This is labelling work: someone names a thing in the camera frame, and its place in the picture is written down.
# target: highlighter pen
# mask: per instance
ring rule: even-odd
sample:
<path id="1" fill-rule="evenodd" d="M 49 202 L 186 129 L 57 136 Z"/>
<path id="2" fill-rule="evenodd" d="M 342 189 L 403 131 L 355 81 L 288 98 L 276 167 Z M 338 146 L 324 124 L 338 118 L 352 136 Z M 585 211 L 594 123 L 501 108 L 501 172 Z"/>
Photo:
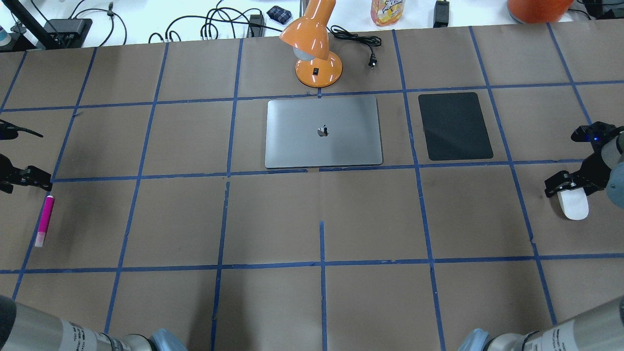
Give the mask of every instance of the highlighter pen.
<path id="1" fill-rule="evenodd" d="M 52 216 L 52 208 L 54 207 L 54 196 L 46 196 L 46 202 L 43 205 L 43 213 L 37 229 L 37 239 L 35 239 L 35 247 L 43 247 L 43 241 L 46 239 L 47 226 L 50 224 Z"/>

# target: mouse pad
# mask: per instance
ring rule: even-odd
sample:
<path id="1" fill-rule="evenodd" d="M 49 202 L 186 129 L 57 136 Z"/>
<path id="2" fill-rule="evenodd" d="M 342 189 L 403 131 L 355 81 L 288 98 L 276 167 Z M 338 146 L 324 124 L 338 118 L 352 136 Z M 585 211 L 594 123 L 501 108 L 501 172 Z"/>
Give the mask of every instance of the mouse pad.
<path id="1" fill-rule="evenodd" d="M 494 156 L 475 92 L 423 94 L 418 97 L 418 103 L 432 161 Z"/>

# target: desk lamp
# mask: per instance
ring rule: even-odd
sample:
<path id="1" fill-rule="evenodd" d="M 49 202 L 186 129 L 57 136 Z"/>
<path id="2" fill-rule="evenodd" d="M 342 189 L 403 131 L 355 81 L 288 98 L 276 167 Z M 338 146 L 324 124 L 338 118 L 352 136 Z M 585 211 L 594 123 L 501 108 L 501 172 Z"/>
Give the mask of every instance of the desk lamp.
<path id="1" fill-rule="evenodd" d="M 293 47 L 299 58 L 295 64 L 297 78 L 309 87 L 334 84 L 343 73 L 343 63 L 329 51 L 327 22 L 336 0 L 312 0 L 303 16 L 294 20 L 280 34 L 280 39 Z"/>

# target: silver laptop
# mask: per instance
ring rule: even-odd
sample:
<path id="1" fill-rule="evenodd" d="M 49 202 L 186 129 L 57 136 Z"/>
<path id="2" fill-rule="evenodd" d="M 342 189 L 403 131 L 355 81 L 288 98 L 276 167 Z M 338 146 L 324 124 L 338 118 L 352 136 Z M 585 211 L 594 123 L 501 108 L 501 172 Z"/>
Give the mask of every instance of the silver laptop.
<path id="1" fill-rule="evenodd" d="M 374 96 L 271 100 L 266 168 L 361 166 L 383 162 Z"/>

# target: orange plastic bag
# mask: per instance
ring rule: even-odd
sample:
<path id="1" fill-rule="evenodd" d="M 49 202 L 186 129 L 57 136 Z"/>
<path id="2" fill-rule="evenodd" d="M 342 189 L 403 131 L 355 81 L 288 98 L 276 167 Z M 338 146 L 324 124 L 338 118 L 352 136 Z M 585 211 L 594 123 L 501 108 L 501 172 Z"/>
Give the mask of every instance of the orange plastic bag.
<path id="1" fill-rule="evenodd" d="M 397 23 L 403 15 L 404 0 L 373 0 L 371 19 L 379 27 Z"/>

